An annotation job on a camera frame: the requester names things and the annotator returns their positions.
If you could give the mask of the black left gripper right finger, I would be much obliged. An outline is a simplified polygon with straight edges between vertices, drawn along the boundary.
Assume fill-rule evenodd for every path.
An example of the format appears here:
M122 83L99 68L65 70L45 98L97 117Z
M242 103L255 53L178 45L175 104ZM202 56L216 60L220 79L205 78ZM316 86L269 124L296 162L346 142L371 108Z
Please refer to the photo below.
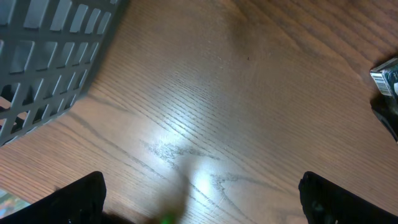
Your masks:
M298 185L309 224L397 223L397 216L307 171Z

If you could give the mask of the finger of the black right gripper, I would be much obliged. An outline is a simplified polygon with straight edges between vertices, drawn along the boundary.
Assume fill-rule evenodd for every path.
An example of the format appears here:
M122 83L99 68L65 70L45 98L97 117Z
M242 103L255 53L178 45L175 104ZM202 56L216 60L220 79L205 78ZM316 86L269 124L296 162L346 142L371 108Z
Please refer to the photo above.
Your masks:
M393 97L376 95L371 101L371 109L376 118L390 132L397 142L397 102Z

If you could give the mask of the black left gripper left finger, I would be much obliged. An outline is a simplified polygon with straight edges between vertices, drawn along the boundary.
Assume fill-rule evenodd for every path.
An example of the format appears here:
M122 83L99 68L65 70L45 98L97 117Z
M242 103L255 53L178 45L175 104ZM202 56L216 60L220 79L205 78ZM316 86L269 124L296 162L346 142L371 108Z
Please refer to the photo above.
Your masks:
M1 224L101 223L106 184L94 171L1 219Z

